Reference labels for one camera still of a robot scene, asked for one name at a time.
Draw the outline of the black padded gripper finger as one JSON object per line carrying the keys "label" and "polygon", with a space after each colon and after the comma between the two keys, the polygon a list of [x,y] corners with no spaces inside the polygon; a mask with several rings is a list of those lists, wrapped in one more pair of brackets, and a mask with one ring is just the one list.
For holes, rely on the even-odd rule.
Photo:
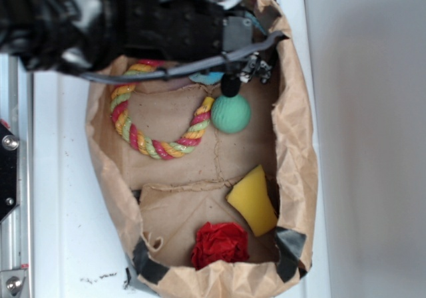
{"label": "black padded gripper finger", "polygon": [[222,77],[220,89],[222,95],[226,97],[235,97],[239,94],[241,87],[241,81],[236,76],[230,76],[228,74],[225,74]]}

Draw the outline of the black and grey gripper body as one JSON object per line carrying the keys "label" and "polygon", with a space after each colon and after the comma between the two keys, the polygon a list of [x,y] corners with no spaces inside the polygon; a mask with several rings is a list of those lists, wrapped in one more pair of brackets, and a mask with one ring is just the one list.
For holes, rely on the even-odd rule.
{"label": "black and grey gripper body", "polygon": [[276,44],[276,34],[254,42],[255,17],[244,7],[230,9],[224,0],[156,0],[156,52],[176,61],[172,68],[159,68],[156,78],[169,80],[200,72],[221,72],[248,82],[258,76],[266,82],[271,65],[260,52]]}

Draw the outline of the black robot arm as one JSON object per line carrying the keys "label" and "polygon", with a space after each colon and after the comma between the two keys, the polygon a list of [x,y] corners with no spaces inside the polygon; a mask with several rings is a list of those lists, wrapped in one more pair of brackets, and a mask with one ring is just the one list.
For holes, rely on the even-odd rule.
{"label": "black robot arm", "polygon": [[221,72],[222,92],[267,82],[273,63],[254,22],[232,0],[1,0],[1,52],[28,71],[54,70],[107,84]]}

